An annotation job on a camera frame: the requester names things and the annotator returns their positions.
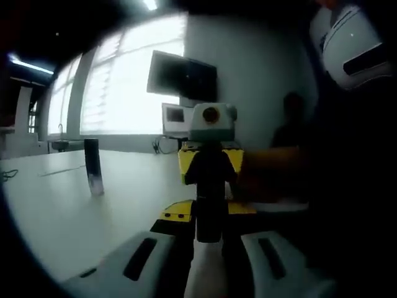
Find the faucet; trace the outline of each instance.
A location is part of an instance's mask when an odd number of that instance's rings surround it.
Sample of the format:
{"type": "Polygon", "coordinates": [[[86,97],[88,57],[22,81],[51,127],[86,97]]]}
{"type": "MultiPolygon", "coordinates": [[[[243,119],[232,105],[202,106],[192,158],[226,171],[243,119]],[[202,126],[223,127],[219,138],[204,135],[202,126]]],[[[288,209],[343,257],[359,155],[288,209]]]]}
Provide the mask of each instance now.
{"type": "Polygon", "coordinates": [[[62,133],[63,133],[63,125],[62,125],[62,123],[60,123],[59,125],[58,125],[58,128],[60,128],[61,127],[61,140],[62,140],[62,133]]]}

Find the cable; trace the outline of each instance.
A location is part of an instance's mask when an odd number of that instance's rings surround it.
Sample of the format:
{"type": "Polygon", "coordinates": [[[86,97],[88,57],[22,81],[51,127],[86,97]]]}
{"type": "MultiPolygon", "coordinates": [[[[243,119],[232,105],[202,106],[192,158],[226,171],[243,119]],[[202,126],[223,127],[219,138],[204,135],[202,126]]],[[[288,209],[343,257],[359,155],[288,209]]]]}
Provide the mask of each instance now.
{"type": "Polygon", "coordinates": [[[15,177],[17,173],[18,173],[17,169],[12,169],[10,171],[3,171],[2,172],[2,181],[7,182],[11,178],[15,177]]]}
{"type": "Polygon", "coordinates": [[[54,171],[54,172],[39,174],[39,175],[37,175],[37,176],[38,176],[38,177],[50,176],[50,175],[54,175],[54,174],[64,173],[64,172],[67,172],[67,171],[72,171],[72,170],[74,170],[74,169],[84,168],[85,166],[86,166],[86,165],[78,166],[77,168],[61,169],[61,170],[59,170],[59,171],[54,171]]]}
{"type": "Polygon", "coordinates": [[[169,151],[169,152],[164,152],[163,149],[161,149],[161,146],[160,146],[160,142],[164,138],[169,139],[169,140],[178,140],[178,138],[175,138],[175,137],[168,137],[166,135],[159,135],[152,142],[152,147],[153,147],[153,150],[154,150],[155,154],[160,154],[160,153],[161,154],[171,154],[171,153],[178,152],[178,149],[177,150],[173,150],[173,151],[169,151]]]}

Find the black cylinder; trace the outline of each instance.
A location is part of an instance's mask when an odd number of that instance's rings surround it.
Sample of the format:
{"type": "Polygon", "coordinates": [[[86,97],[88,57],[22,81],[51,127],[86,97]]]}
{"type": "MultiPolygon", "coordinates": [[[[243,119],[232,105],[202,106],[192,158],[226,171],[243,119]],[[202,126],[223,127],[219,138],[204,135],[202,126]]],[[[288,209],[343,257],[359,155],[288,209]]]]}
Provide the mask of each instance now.
{"type": "Polygon", "coordinates": [[[91,194],[98,196],[104,193],[102,172],[100,170],[99,142],[97,138],[84,139],[84,155],[88,184],[91,194]]]}

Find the monitor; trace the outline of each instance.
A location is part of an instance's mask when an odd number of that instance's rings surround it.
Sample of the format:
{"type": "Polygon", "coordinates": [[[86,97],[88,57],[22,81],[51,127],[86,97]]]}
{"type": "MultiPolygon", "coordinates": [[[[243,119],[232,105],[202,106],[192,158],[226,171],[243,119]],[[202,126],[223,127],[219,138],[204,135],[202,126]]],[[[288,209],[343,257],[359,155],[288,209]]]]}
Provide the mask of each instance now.
{"type": "Polygon", "coordinates": [[[193,118],[193,108],[177,104],[162,104],[163,135],[185,138],[189,134],[193,118]]]}
{"type": "Polygon", "coordinates": [[[217,97],[214,66],[181,56],[153,51],[147,91],[214,102],[217,97]]]}

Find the black cable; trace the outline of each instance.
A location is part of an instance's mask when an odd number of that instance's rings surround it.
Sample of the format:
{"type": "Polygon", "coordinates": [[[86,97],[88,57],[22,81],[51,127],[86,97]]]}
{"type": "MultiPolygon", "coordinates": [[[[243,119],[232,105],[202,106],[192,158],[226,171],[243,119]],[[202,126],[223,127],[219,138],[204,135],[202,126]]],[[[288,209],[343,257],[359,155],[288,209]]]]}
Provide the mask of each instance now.
{"type": "Polygon", "coordinates": [[[11,178],[15,177],[17,173],[18,173],[17,169],[12,169],[10,171],[3,171],[2,172],[2,181],[7,182],[11,178]]]}
{"type": "Polygon", "coordinates": [[[169,139],[169,140],[178,140],[178,138],[175,138],[175,137],[168,137],[168,136],[166,136],[166,135],[159,135],[159,136],[156,137],[156,138],[154,139],[154,141],[152,142],[152,147],[153,147],[153,150],[154,150],[155,154],[160,154],[160,153],[161,153],[161,154],[171,154],[171,153],[176,153],[176,152],[178,152],[178,149],[177,149],[177,150],[173,150],[173,151],[169,151],[169,152],[163,151],[163,149],[161,149],[160,142],[161,142],[161,140],[164,139],[164,138],[167,138],[167,139],[169,139]]]}

